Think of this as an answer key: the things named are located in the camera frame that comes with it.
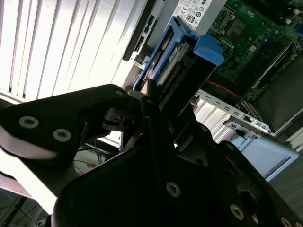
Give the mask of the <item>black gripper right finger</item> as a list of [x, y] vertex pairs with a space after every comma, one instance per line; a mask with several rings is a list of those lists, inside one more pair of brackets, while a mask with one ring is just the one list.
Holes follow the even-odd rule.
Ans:
[[205, 170], [210, 203], [229, 227], [301, 227], [302, 220], [229, 141], [216, 143], [191, 105], [177, 110], [173, 138], [181, 155]]

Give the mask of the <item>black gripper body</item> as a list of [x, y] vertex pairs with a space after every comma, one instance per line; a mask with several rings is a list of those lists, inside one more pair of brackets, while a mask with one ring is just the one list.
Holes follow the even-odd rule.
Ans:
[[224, 227], [228, 210], [200, 163], [133, 148], [70, 182], [54, 227]]

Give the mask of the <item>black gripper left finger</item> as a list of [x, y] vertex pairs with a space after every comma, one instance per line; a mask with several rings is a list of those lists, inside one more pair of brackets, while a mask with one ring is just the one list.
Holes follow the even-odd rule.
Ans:
[[60, 187], [57, 202], [64, 188], [80, 177], [73, 167], [80, 145], [111, 131], [126, 133], [126, 148], [119, 155], [133, 148], [147, 149], [154, 157], [177, 155], [156, 89], [135, 98], [109, 84], [1, 110], [0, 170], [39, 202], [45, 200], [45, 191]]

